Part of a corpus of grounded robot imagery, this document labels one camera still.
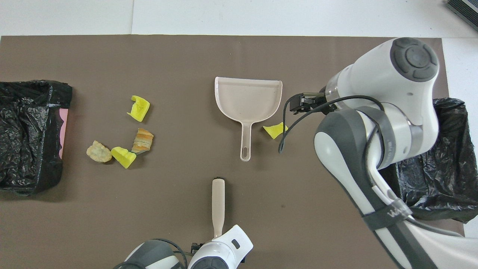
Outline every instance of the black strap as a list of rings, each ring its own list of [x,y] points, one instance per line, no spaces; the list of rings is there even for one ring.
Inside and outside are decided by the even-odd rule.
[[[412,211],[402,200],[395,199],[391,204],[363,216],[362,219],[370,230],[375,231],[402,222],[411,214]]]

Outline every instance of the white floor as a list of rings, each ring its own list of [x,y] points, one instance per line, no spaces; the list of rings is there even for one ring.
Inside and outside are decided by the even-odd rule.
[[[450,96],[464,100],[470,115],[478,114],[478,32],[448,10],[442,0],[0,0],[0,12],[0,36],[441,37]],[[478,141],[478,120],[469,120],[472,137]],[[465,233],[478,237],[477,218],[465,225]]]

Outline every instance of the bread piece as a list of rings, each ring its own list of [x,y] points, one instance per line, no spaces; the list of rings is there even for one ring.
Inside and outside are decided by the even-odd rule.
[[[93,141],[93,144],[87,149],[87,155],[94,161],[99,163],[106,163],[111,160],[111,152],[98,141]]]
[[[145,151],[150,150],[153,137],[154,135],[150,132],[144,130],[143,128],[138,128],[138,133],[134,138],[133,148],[131,148],[131,152],[141,154]]]

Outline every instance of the table surface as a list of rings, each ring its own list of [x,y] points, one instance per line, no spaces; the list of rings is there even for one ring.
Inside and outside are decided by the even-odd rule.
[[[213,235],[211,181],[226,179],[225,230],[239,224],[254,243],[241,268],[393,268],[394,264],[313,150],[323,119],[313,114],[277,153],[253,125],[251,160],[239,159],[240,124],[224,116],[214,78],[278,79],[281,106],[313,92],[388,38],[275,36],[3,37],[2,81],[53,79],[74,87],[64,171],[32,197],[3,193],[2,268],[112,268],[138,244],[168,238],[188,249]],[[441,39],[423,39],[443,63]],[[448,95],[445,65],[434,88]],[[126,112],[131,95],[151,102],[144,122]],[[298,118],[287,115],[288,123]],[[150,152],[128,170],[86,155],[98,140],[131,146],[151,131]]]
[[[450,97],[478,113],[478,32],[443,0],[0,0],[0,37],[58,34],[220,34],[442,38]],[[470,117],[472,141],[478,117]],[[478,237],[478,218],[465,225]]]

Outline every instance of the handle hole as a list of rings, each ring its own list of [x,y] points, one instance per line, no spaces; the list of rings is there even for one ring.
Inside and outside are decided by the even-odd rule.
[[[247,147],[242,148],[242,157],[247,158],[247,154],[249,153],[249,149]]]

